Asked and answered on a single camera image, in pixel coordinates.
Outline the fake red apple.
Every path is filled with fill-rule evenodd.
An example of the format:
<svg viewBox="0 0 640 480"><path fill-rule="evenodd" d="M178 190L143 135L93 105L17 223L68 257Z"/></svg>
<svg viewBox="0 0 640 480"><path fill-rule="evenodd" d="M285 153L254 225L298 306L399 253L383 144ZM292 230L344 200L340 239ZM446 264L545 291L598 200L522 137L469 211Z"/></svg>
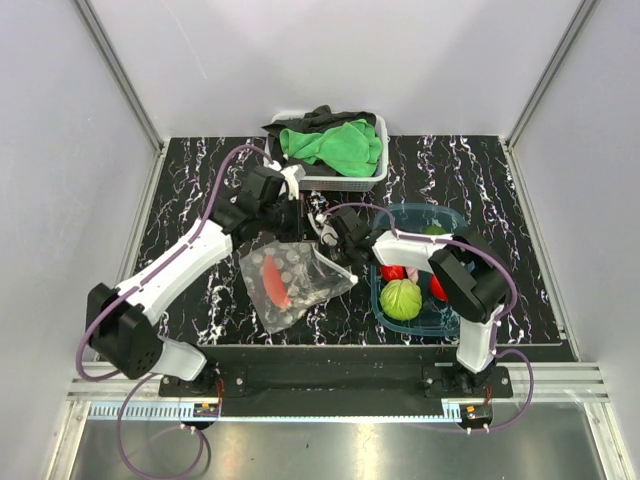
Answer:
<svg viewBox="0 0 640 480"><path fill-rule="evenodd" d="M444 291L444 288L442 287L441 283L439 282L438 278L435 275L432 275L430 278L429 288L433 297L438 301L441 301L441 302L449 301L448 296Z"/></svg>

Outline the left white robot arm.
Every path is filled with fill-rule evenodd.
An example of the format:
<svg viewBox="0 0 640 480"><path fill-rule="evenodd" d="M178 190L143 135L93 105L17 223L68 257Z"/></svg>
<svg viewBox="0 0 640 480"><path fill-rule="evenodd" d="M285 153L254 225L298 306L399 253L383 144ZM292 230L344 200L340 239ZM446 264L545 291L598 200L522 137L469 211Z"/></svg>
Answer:
<svg viewBox="0 0 640 480"><path fill-rule="evenodd" d="M304 228L302 166L258 166L228 198L213 196L203 217L158 259L116 287L103 283L87 297L83 346L90 346L129 379L149 373L180 378L196 396L215 386L216 372L196 347L160 336L155 325L198 277L243 243L269 232L299 240Z"/></svg>

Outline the fake green cabbage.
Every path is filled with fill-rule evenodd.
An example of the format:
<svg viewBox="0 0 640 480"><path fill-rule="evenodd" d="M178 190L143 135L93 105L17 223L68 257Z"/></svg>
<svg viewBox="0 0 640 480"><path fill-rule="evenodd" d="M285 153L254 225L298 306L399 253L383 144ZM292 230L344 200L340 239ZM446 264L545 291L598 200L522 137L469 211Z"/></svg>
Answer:
<svg viewBox="0 0 640 480"><path fill-rule="evenodd" d="M422 309L422 291L409 279L392 280L381 290L379 303L387 317L397 321L410 321Z"/></svg>

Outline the fake watermelon slice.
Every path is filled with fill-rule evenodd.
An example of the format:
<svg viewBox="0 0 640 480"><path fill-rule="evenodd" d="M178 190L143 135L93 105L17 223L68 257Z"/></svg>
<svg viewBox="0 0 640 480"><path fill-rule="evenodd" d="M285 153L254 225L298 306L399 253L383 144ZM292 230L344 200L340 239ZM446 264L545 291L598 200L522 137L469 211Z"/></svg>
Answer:
<svg viewBox="0 0 640 480"><path fill-rule="evenodd" d="M267 255L263 263L263 287L270 301L278 308L286 310L292 306L287 288L272 256Z"/></svg>

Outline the fake red orange mango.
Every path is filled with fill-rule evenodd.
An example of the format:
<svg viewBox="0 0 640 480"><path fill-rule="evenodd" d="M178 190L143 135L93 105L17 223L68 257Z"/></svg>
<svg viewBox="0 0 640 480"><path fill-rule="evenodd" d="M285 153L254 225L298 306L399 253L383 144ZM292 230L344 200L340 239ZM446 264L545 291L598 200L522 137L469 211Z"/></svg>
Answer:
<svg viewBox="0 0 640 480"><path fill-rule="evenodd" d="M380 275L386 282L402 280L405 278L405 269L402 266L381 266Z"/></svg>

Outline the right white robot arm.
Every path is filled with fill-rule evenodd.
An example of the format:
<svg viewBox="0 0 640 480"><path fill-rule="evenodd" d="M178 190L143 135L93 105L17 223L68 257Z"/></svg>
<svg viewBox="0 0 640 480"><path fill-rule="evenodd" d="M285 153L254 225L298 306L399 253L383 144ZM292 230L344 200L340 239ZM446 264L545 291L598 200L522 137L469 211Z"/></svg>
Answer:
<svg viewBox="0 0 640 480"><path fill-rule="evenodd" d="M346 203L316 216L317 224L335 235L329 251L346 265L398 265L435 275L459 316L455 387L466 396L480 394L490 383L487 369L498 358L501 320L517 303L508 267L469 227L438 235L407 232L397 226L390 210L374 205L388 218L386 226L374 228L360 218L358 206Z"/></svg>

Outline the fake green orange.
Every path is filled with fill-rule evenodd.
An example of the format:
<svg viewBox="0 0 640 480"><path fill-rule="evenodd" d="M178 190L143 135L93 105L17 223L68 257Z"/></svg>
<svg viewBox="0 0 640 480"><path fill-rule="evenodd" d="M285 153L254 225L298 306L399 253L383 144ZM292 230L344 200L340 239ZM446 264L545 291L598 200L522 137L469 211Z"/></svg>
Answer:
<svg viewBox="0 0 640 480"><path fill-rule="evenodd" d="M424 229L425 235L444 235L447 233L448 231L446 229L438 225L429 225Z"/></svg>

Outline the clear zip top bag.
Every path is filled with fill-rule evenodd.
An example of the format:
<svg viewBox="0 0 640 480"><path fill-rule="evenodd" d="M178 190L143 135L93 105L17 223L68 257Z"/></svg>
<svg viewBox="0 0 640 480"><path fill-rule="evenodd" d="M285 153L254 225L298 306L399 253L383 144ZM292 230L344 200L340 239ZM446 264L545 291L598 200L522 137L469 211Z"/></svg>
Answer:
<svg viewBox="0 0 640 480"><path fill-rule="evenodd" d="M269 255L275 260L292 306L276 307L263 287L263 263ZM310 242L273 241L247 254L239 261L240 271L253 307L269 334L293 326L315 305L349 291L358 277L322 255Z"/></svg>

